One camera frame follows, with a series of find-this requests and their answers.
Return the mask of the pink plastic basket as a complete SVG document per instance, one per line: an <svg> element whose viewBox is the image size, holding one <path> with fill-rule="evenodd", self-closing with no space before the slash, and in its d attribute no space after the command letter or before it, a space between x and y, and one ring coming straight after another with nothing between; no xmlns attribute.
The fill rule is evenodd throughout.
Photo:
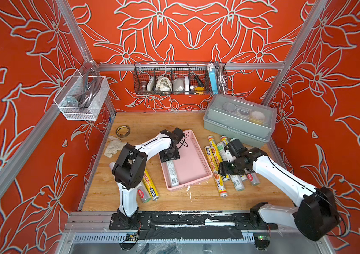
<svg viewBox="0 0 360 254"><path fill-rule="evenodd" d="M173 185L167 163L161 163L166 187L169 191L176 191L183 187L204 182L213 176L204 153L192 130L185 130L185 145L178 145L180 158L173 161L179 184Z"/></svg>

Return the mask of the yellow wrap roll long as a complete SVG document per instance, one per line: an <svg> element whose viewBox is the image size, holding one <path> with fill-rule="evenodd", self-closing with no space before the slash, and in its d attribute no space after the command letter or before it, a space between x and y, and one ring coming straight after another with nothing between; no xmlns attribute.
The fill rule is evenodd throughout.
<svg viewBox="0 0 360 254"><path fill-rule="evenodd" d="M214 155L212 153L211 147L210 146L204 147L204 152L205 152L205 155L206 155L207 162L208 162L208 164L210 166L210 169L213 172L213 177L214 177L214 180L215 180L215 185L216 185L216 188L218 190L219 196L221 198L225 198L225 197L228 196L228 194L227 194L226 188L224 186L222 177L220 176L220 174L218 172L218 166L216 164L215 157L214 157Z"/></svg>

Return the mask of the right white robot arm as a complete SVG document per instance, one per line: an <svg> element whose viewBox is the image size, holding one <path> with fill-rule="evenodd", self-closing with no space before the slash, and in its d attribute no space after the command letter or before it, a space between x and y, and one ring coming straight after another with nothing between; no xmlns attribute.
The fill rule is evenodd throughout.
<svg viewBox="0 0 360 254"><path fill-rule="evenodd" d="M284 192L294 204L294 207L285 207L258 203L250 210L252 226L285 225L317 241L342 222L335 196L328 188L317 188L303 181L274 162L263 150L244 147L238 139L225 145L224 152L226 158L220 163L220 175L257 173Z"/></svg>

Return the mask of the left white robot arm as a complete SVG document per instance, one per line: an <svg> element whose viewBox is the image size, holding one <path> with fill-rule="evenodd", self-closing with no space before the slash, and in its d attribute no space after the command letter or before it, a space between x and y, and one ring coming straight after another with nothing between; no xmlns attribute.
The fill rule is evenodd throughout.
<svg viewBox="0 0 360 254"><path fill-rule="evenodd" d="M139 144L126 144L112 167L119 188L119 216L128 223L135 221L139 212L137 188L144 177L149 159L159 155L162 163L180 158L177 145L185 140L183 130L163 130L154 138Z"/></svg>

